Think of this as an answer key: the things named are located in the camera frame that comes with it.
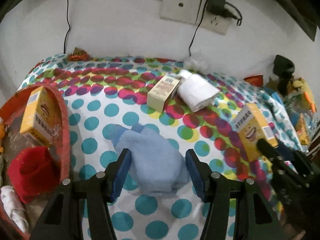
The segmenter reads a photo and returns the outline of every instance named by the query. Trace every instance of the red towel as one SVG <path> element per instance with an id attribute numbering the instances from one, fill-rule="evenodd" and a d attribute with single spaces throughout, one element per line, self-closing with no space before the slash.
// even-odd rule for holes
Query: red towel
<path id="1" fill-rule="evenodd" d="M 60 169 L 48 148 L 42 146 L 22 150 L 11 161 L 7 174 L 23 203 L 30 203 L 37 195 L 53 191 L 60 182 Z"/>

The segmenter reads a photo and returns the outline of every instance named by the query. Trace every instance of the wire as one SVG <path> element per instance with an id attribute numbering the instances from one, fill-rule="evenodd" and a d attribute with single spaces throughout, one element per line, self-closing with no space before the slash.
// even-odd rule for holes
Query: wire
<path id="1" fill-rule="evenodd" d="M 69 18 L 68 18 L 68 12 L 69 12 L 69 0 L 67 0 L 67 22 L 68 22 L 68 25 L 69 25 L 69 29 L 66 33 L 66 36 L 64 38 L 64 43 L 63 43 L 63 54 L 66 53 L 66 42 L 67 42 L 67 36 L 71 30 L 71 26 L 70 26 L 70 23 L 69 23 Z"/>
<path id="2" fill-rule="evenodd" d="M 231 6 L 233 9 L 235 9 L 235 10 L 237 11 L 237 13 L 239 14 L 240 18 L 237 18 L 237 26 L 240 26 L 241 23 L 242 23 L 242 14 L 241 14 L 241 12 L 240 12 L 239 9 L 238 9 L 236 6 L 234 6 L 232 3 L 229 3 L 229 2 L 226 1 L 226 4 L 229 5 L 229 6 Z"/>
<path id="3" fill-rule="evenodd" d="M 198 28 L 200 27 L 200 25 L 201 25 L 201 23 L 202 23 L 203 16 L 204 16 L 204 12 L 205 12 L 205 8 L 206 8 L 206 6 L 207 6 L 207 3 L 208 3 L 208 0 L 206 0 L 205 3 L 204 3 L 203 10 L 202 10 L 202 15 L 201 15 L 201 20 L 200 20 L 200 22 L 199 22 L 199 24 L 198 24 L 198 26 L 197 26 L 197 28 L 196 28 L 195 34 L 193 34 L 192 41 L 191 41 L 191 43 L 190 43 L 190 45 L 189 45 L 189 56 L 190 56 L 190 57 L 191 57 L 191 51 L 190 51 L 190 49 L 191 49 L 191 46 L 192 46 L 193 41 L 194 41 L 194 39 L 195 39 L 197 30 L 198 30 Z"/>

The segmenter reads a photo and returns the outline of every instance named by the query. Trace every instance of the silver screw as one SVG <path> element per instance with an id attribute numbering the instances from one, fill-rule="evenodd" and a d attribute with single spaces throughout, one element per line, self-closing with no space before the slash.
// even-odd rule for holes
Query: silver screw
<path id="1" fill-rule="evenodd" d="M 214 179 L 218 179 L 218 178 L 220 178 L 220 173 L 215 171 L 215 172 L 211 173 L 211 177 L 213 177 Z"/>
<path id="2" fill-rule="evenodd" d="M 100 171 L 96 174 L 97 178 L 101 179 L 105 176 L 106 174 L 103 171 Z"/>
<path id="3" fill-rule="evenodd" d="M 62 181 L 63 185 L 68 185 L 71 182 L 71 180 L 69 178 L 66 178 Z"/>
<path id="4" fill-rule="evenodd" d="M 252 185 L 252 184 L 254 183 L 254 179 L 252 179 L 252 178 L 247 178 L 245 181 L 246 181 L 249 185 Z"/>

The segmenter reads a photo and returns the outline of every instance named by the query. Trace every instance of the toothpaste box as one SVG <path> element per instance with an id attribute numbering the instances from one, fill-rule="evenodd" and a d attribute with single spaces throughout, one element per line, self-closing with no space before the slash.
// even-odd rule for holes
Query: toothpaste box
<path id="1" fill-rule="evenodd" d="M 20 133 L 35 145 L 52 144 L 54 102 L 44 87 L 33 90 L 23 114 Z"/>
<path id="2" fill-rule="evenodd" d="M 261 156 L 261 152 L 257 149 L 259 139 L 265 138 L 272 147 L 278 146 L 278 141 L 267 120 L 255 104 L 245 104 L 233 122 L 249 162 L 257 160 Z"/>
<path id="3" fill-rule="evenodd" d="M 173 98 L 179 82 L 179 79 L 170 76 L 164 76 L 148 92 L 147 106 L 155 109 L 157 112 L 163 112 L 170 100 Z"/>

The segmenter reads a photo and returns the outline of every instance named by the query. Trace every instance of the polka dot fabric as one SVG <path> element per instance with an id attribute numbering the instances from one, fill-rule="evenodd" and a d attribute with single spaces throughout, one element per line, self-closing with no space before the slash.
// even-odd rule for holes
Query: polka dot fabric
<path id="1" fill-rule="evenodd" d="M 273 132 L 285 144 L 295 142 L 271 114 L 260 91 L 224 74 L 205 78 L 221 93 L 212 106 L 190 112 L 176 96 L 163 113 L 146 105 L 147 93 L 165 75 L 178 73 L 182 62 L 159 58 L 105 57 L 89 62 L 68 62 L 65 54 L 48 57 L 26 76 L 20 88 L 41 82 L 57 87 L 68 109 L 71 165 L 76 179 L 88 179 L 117 160 L 110 141 L 115 124 L 131 128 L 137 122 L 166 138 L 184 156 L 192 148 L 200 161 L 229 179 L 252 176 L 275 210 L 280 205 L 269 181 L 270 163 L 264 157 L 248 163 L 232 120 L 246 102 L 256 103 Z M 90 239 L 86 202 L 83 205 L 84 239 Z M 209 205 L 196 196 L 191 183 L 172 198 L 144 195 L 127 176 L 120 197 L 108 203 L 118 239 L 199 239 Z M 230 200 L 227 239 L 232 239 L 235 200 Z"/>

